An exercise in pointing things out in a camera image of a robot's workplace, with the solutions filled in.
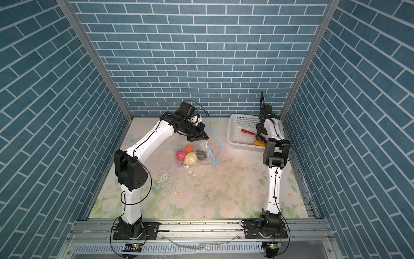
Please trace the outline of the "yellow toy fruit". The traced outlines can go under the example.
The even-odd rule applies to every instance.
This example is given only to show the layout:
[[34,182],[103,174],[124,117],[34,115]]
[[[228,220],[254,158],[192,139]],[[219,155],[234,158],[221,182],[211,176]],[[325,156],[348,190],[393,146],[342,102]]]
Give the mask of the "yellow toy fruit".
[[255,146],[261,146],[261,147],[265,147],[265,146],[266,146],[266,144],[265,144],[264,142],[260,141],[260,140],[255,140],[255,141],[253,142],[253,144],[254,144]]

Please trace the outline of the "orange toy fruit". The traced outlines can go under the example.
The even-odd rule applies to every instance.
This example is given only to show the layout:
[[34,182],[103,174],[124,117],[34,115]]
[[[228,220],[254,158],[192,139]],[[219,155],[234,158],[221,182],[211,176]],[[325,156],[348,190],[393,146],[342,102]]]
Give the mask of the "orange toy fruit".
[[191,145],[186,145],[186,146],[184,147],[184,151],[185,151],[186,153],[191,153],[191,152],[193,152],[193,151],[194,151],[194,148],[193,148]]

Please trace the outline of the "clear zip top bag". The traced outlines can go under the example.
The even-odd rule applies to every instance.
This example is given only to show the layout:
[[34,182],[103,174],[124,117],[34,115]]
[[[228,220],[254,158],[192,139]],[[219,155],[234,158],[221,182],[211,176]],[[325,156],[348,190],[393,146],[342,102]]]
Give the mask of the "clear zip top bag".
[[213,123],[207,130],[208,140],[181,141],[175,154],[175,162],[179,167],[193,168],[201,166],[216,167],[222,151],[222,143],[215,132]]

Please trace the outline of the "dark brown toy food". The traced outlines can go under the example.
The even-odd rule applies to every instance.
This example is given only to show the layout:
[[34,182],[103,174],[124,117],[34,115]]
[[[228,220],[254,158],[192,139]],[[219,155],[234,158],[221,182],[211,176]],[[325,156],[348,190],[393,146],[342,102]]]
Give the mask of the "dark brown toy food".
[[207,158],[207,153],[203,150],[196,150],[195,153],[198,160],[205,160]]

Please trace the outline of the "cream toy bun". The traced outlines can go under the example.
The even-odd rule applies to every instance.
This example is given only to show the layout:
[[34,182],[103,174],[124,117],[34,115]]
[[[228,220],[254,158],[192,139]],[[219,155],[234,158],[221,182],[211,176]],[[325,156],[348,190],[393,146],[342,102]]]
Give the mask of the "cream toy bun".
[[197,154],[195,152],[188,153],[184,158],[184,163],[187,166],[195,165],[197,162],[198,162],[198,157],[197,157]]

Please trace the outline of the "pink toy fruit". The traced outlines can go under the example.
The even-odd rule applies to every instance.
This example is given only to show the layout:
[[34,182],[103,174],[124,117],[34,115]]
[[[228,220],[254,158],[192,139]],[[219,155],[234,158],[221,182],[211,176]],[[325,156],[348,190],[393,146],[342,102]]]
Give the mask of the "pink toy fruit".
[[185,150],[179,150],[176,152],[176,160],[179,162],[183,162],[185,160],[185,157],[187,156],[188,152]]

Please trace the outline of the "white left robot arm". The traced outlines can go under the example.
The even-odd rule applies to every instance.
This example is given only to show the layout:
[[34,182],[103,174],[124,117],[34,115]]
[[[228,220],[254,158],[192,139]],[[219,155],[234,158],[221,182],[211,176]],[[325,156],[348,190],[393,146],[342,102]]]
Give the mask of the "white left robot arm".
[[174,134],[187,137],[189,142],[208,140],[200,115],[190,116],[180,112],[164,113],[155,126],[137,143],[114,154],[115,175],[121,186],[121,203],[124,206],[122,222],[132,226],[142,219],[141,189],[150,178],[145,166],[150,155]]

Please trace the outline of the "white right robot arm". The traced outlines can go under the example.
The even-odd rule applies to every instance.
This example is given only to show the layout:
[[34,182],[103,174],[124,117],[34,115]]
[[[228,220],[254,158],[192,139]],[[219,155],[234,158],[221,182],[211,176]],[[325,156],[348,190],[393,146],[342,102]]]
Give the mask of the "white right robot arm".
[[263,153],[263,164],[268,169],[268,184],[265,206],[259,218],[259,232],[266,238],[283,231],[283,215],[280,204],[282,170],[289,159],[291,143],[285,138],[281,121],[268,115],[260,115],[258,133],[267,135]]

